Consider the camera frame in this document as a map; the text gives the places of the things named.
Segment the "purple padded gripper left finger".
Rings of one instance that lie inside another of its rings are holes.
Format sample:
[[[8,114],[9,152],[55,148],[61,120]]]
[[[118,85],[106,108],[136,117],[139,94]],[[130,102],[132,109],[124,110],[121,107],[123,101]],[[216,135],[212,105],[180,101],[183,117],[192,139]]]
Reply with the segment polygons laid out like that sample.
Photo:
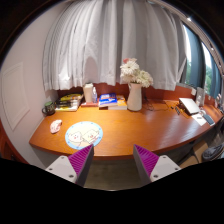
[[[94,146],[89,145],[70,156],[58,157],[46,171],[83,187],[93,156]]]

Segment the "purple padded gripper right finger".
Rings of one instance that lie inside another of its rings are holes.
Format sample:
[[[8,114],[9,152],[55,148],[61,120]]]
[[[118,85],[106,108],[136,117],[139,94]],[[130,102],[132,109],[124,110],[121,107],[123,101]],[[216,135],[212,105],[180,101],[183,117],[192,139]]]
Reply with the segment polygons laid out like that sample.
[[[180,167],[168,156],[158,156],[139,145],[134,145],[133,156],[143,185],[180,170]]]

